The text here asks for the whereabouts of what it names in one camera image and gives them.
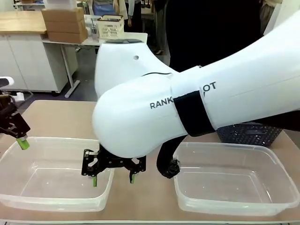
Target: cabinet door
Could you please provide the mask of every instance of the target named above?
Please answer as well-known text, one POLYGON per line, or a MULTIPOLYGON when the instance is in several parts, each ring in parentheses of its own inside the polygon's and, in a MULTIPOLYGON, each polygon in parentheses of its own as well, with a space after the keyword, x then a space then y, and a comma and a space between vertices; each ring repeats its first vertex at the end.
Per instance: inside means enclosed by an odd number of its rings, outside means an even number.
POLYGON ((0 76, 10 76, 15 83, 12 86, 3 87, 8 90, 26 90, 27 86, 22 78, 15 57, 9 46, 6 36, 0 35, 0 76))
POLYGON ((8 41, 28 89, 57 91, 41 36, 10 35, 8 41))

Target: metal table leg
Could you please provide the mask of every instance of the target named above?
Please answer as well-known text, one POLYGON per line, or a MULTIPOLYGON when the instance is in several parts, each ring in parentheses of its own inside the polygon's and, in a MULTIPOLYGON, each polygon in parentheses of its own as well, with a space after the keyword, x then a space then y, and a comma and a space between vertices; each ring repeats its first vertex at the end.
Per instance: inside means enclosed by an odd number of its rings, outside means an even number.
POLYGON ((80 81, 77 80, 77 81, 73 82, 72 75, 70 74, 70 69, 69 69, 69 64, 68 64, 68 60, 67 60, 67 53, 66 53, 65 46, 60 45, 60 49, 61 49, 62 57, 63 57, 64 62, 65 62, 65 67, 66 67, 66 71, 67 71, 67 78, 68 78, 68 80, 70 82, 70 85, 71 85, 70 90, 68 90, 68 92, 65 94, 65 98, 69 98, 70 95, 73 93, 73 91, 80 84, 80 81))

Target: white cabinet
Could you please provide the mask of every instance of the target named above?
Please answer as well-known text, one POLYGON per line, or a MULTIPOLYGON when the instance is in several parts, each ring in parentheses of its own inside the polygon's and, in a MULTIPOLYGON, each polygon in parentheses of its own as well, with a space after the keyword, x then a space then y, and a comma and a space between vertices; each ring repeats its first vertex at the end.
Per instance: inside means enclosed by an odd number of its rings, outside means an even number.
POLYGON ((60 91, 39 35, 9 35, 8 40, 29 90, 60 91))
MULTIPOLYGON (((67 49, 69 70, 77 68, 73 47, 67 49)), ((61 92, 68 82, 59 44, 44 44, 39 34, 0 36, 0 76, 10 76, 15 84, 4 90, 61 92)))
POLYGON ((4 89, 11 90, 26 90, 27 86, 19 67, 15 61, 15 57, 11 51, 9 42, 6 36, 0 35, 0 76, 10 76, 14 79, 15 83, 10 87, 4 89))

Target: wooden table surface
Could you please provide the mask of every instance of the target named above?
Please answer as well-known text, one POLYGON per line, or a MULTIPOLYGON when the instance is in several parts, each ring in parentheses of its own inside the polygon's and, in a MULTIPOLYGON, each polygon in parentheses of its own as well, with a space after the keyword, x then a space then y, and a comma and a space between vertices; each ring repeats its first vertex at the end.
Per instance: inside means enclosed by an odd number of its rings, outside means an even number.
MULTIPOLYGON (((70 137, 96 139, 91 125, 95 102, 35 101, 23 114, 31 127, 29 136, 70 137)), ((14 142, 4 135, 0 139, 0 157, 14 142)), ((187 138, 193 142, 219 142, 214 134, 187 138)), ((270 147, 278 156, 298 189, 300 189, 300 151, 282 132, 270 147)), ((176 222, 200 223, 280 223, 300 221, 300 206, 287 209, 272 217, 238 217, 185 212, 179 209, 173 179, 166 179, 156 168, 158 150, 147 156, 147 170, 132 185, 126 169, 116 169, 106 208, 100 212, 42 212, 20 210, 0 204, 0 219, 23 223, 121 223, 121 222, 176 222)))
POLYGON ((0 13, 0 34, 45 34, 46 31, 40 11, 0 13))

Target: transparent plastic bin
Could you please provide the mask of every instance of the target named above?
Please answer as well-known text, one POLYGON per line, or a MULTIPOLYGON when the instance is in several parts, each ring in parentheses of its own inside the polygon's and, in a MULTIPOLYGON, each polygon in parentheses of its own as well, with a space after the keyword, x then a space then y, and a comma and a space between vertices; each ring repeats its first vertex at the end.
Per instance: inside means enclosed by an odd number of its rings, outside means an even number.
POLYGON ((30 147, 15 142, 0 159, 0 202, 6 206, 41 211, 101 211, 114 169, 93 179, 81 175, 83 150, 98 149, 98 141, 29 137, 30 147))
POLYGON ((44 0, 46 9, 73 10, 77 8, 76 0, 44 0))
POLYGON ((298 206, 300 194, 269 149, 255 145, 183 142, 174 178, 182 210, 273 216, 298 206))

